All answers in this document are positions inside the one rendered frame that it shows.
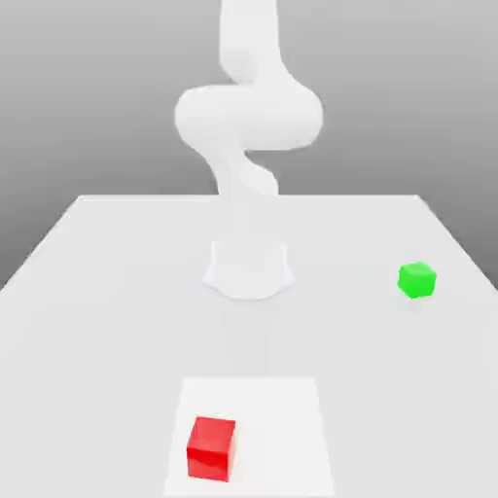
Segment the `small green cube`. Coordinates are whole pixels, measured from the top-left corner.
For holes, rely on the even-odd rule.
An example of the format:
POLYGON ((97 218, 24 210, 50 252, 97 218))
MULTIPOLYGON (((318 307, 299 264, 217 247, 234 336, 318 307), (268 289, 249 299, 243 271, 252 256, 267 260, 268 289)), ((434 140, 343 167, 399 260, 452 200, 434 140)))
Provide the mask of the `small green cube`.
POLYGON ((401 265, 398 287, 411 299, 432 296, 436 285, 436 272, 423 262, 401 265))

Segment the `small red cube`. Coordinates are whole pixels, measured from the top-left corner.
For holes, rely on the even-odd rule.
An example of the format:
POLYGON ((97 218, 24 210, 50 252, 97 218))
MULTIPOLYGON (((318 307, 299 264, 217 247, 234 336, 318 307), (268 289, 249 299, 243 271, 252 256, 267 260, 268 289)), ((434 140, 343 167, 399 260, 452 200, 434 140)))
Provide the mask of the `small red cube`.
POLYGON ((236 422, 197 416, 186 446, 188 476, 228 482, 234 456, 236 422))

